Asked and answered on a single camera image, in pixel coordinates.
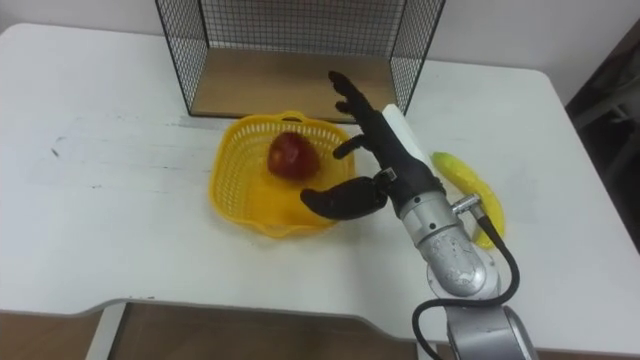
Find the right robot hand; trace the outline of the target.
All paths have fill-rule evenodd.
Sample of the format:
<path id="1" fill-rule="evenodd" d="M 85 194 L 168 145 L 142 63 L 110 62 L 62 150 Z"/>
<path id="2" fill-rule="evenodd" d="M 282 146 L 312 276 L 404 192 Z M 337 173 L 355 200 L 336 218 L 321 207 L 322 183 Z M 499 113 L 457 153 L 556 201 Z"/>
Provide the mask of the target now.
<path id="1" fill-rule="evenodd" d="M 330 189 L 304 189 L 300 199 L 312 212 L 338 221 L 370 215 L 391 201 L 394 211 L 423 193 L 443 192 L 440 180 L 424 161 L 409 152 L 398 135 L 374 109 L 364 94 L 344 74 L 330 71 L 328 78 L 334 90 L 343 96 L 336 109 L 354 118 L 361 133 L 333 150 L 333 157 L 342 159 L 362 147 L 377 160 L 380 171 L 373 177 L 356 177 Z"/>

